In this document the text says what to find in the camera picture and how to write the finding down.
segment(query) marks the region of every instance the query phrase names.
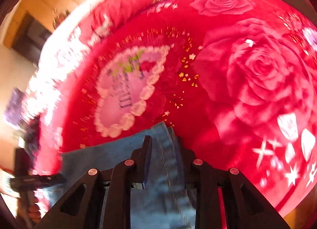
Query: denim fabric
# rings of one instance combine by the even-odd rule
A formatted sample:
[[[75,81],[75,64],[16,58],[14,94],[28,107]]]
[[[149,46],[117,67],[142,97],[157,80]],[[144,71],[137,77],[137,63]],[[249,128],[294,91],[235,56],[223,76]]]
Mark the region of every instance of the denim fabric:
[[[63,154],[61,173],[67,182],[47,189],[51,203],[56,203],[89,169],[110,169],[130,158],[146,135],[153,141],[149,176],[144,190],[131,191],[131,228],[194,228],[196,211],[183,189],[179,146],[173,129],[167,129],[164,122],[131,137]]]

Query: bed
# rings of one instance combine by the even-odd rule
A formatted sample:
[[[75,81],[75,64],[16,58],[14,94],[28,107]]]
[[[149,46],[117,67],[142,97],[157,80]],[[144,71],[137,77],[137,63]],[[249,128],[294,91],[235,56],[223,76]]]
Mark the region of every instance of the bed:
[[[315,185],[316,31],[280,0],[87,0],[45,43],[26,91],[24,119],[41,114],[34,173],[165,121],[198,158],[239,168],[288,214]],[[272,54],[266,46],[283,76],[269,66],[274,80],[241,79],[250,71],[232,64]]]

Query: purple object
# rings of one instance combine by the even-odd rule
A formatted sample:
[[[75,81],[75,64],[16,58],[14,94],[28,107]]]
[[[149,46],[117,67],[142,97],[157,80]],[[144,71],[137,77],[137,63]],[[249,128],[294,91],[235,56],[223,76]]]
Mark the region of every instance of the purple object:
[[[24,92],[18,88],[14,88],[4,111],[4,122],[11,125],[13,128],[19,128],[21,120],[21,108]]]

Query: stitching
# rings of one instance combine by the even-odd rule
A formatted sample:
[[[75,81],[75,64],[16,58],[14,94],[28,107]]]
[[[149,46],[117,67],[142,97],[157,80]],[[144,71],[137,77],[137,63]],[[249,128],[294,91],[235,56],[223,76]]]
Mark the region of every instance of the stitching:
[[[166,168],[166,163],[165,163],[165,158],[164,158],[164,151],[163,151],[163,146],[162,146],[162,142],[161,142],[161,138],[159,136],[159,134],[157,133],[157,130],[155,130],[155,134],[158,138],[158,142],[159,142],[159,146],[160,146],[160,149],[161,149],[161,153],[162,153],[162,159],[163,159],[163,166],[164,166],[164,170],[165,170],[165,173],[166,173],[166,181],[167,181],[167,184],[169,186],[170,189],[172,189],[172,183],[171,183],[171,180],[169,179],[169,176],[168,176],[168,171],[167,171],[167,168]],[[176,200],[176,197],[175,197],[175,194],[173,191],[171,191],[171,194],[172,194],[172,198],[175,202],[175,205],[177,207],[177,210],[178,212],[180,213],[180,215],[182,216],[182,219],[184,220],[184,222],[190,226],[191,229],[194,229],[194,227],[191,225],[191,223],[187,220],[185,214],[183,213],[183,211],[181,210],[177,200]]]

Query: metal pin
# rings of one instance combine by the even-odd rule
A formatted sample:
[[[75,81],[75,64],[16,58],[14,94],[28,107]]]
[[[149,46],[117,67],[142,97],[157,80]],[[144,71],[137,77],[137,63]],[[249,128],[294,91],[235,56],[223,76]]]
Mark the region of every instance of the metal pin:
[[[124,161],[124,164],[129,167],[134,164],[134,161],[132,159],[127,159],[126,161]]]
[[[98,172],[97,169],[92,168],[92,169],[90,169],[90,170],[88,171],[88,174],[89,174],[89,175],[95,175],[97,172]]]
[[[230,169],[230,172],[233,174],[233,175],[237,175],[239,173],[239,170],[237,168],[231,168]]]
[[[201,166],[201,165],[203,164],[203,161],[202,161],[201,159],[195,159],[195,160],[194,160],[194,164],[195,164],[196,166]]]

